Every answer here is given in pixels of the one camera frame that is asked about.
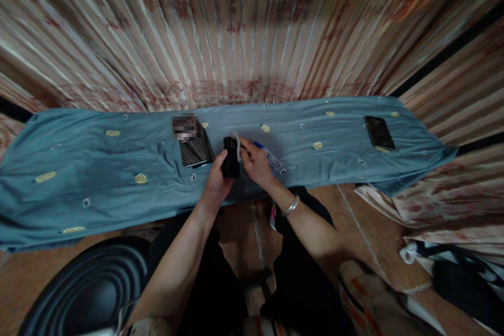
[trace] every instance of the smartphone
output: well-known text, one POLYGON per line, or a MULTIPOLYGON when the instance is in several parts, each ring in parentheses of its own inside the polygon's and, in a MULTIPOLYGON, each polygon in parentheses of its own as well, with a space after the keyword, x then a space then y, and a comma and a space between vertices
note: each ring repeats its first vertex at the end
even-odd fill
POLYGON ((371 138, 371 143, 375 147, 381 147, 386 150, 395 150, 395 144, 390 135, 387 123, 383 118, 378 117, 364 117, 367 126, 367 132, 371 138))
POLYGON ((197 167, 213 160, 213 154, 204 129, 199 122, 196 123, 196 127, 198 128, 196 138, 180 141, 180 154, 184 167, 197 167))

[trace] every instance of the silver bracelet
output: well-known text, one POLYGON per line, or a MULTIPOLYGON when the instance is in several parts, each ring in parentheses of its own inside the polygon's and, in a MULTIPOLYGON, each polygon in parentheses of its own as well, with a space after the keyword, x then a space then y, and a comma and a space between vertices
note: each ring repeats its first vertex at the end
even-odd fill
POLYGON ((294 200, 294 202, 292 202, 290 204, 290 206, 287 209, 287 211, 285 213, 284 212, 280 212, 282 214, 282 216, 287 217, 287 215, 289 215, 290 213, 292 213, 296 209, 296 206, 298 205, 298 203, 299 203, 299 196, 296 195, 296 199, 294 200))

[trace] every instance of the person's left hand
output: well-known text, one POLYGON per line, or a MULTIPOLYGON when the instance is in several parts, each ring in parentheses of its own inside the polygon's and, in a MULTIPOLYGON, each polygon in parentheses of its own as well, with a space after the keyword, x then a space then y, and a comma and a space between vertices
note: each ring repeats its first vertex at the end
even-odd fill
POLYGON ((226 156, 227 150, 222 150, 222 152, 215 157, 212 169, 210 169, 208 181, 206 182, 205 191, 202 196, 218 202, 218 206, 220 206, 226 198, 234 181, 233 178, 226 179, 222 176, 221 167, 226 156))

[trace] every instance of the blue cloth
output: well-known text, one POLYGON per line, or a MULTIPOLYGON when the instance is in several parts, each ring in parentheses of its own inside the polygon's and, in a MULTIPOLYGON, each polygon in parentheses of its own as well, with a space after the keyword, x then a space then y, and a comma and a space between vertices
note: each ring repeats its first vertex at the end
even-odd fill
MULTIPOLYGON (((183 113, 124 117, 124 113, 51 109, 34 115, 0 167, 2 246, 54 243, 191 209, 211 166, 182 166, 171 117, 183 113), (108 136, 107 131, 120 134, 108 136), (56 175, 36 181, 50 172, 56 175), (145 184, 135 181, 139 174, 145 175, 145 184)), ((267 147, 287 169, 283 175, 275 172, 285 186, 374 183, 393 196, 457 153, 393 97, 221 106, 194 113, 201 123, 208 123, 206 132, 216 154, 223 137, 235 130, 267 147), (373 147, 366 115, 386 120, 396 151, 373 147), (271 131, 263 131, 262 125, 271 131), (322 143, 321 149, 313 148, 316 142, 322 143)), ((264 192, 242 170, 225 204, 261 195, 264 192)))

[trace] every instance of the floor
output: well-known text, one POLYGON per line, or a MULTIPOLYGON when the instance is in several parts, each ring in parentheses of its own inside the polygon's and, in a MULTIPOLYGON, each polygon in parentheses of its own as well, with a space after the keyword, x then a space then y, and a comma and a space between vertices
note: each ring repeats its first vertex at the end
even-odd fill
MULTIPOLYGON (((488 335, 473 319, 433 291, 428 274, 418 263, 407 265, 401 260, 398 250, 407 229, 368 205, 353 188, 353 184, 340 184, 309 190, 329 210, 341 238, 342 253, 367 263, 394 289, 413 295, 438 319, 447 335, 488 335)), ((271 202, 267 200, 242 203, 225 207, 215 222, 224 255, 241 282, 264 268, 273 271, 282 236, 269 226, 270 211, 271 202)), ((80 252, 104 239, 125 232, 143 232, 152 226, 86 237, 73 247, 14 255, 0 252, 0 334, 17 333, 44 286, 80 252)), ((274 277, 268 285, 273 292, 274 277)), ((249 313, 258 314, 265 301, 262 290, 251 289, 246 298, 249 313)))

